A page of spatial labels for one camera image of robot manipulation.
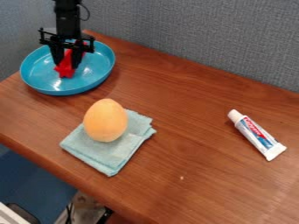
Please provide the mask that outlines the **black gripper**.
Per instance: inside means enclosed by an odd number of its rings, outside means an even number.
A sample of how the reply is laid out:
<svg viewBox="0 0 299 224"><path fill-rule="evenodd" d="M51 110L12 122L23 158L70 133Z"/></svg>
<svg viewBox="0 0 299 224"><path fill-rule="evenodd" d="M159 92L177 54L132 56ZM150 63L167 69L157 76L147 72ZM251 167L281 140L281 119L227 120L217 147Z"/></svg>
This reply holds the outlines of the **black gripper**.
<svg viewBox="0 0 299 224"><path fill-rule="evenodd" d="M83 53L95 52L95 38L82 34L79 20L58 20L55 28L40 28L40 43L51 48L51 56L56 65L64 58L64 50L72 49L71 66L79 67Z"/></svg>

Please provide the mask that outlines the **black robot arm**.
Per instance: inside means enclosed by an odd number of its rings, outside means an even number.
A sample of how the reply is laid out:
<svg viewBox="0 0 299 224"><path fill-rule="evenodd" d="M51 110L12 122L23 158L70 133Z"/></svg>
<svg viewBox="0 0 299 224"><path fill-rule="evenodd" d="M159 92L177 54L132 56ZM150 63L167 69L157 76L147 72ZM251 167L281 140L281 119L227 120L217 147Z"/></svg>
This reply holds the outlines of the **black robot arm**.
<svg viewBox="0 0 299 224"><path fill-rule="evenodd" d="M82 0L52 0L55 2L54 12L56 15L56 32L39 29L40 44L51 49L51 56L58 66L64 59L64 50L71 49L71 68L80 65L83 54L95 52L95 38L82 33L80 8L87 9Z"/></svg>

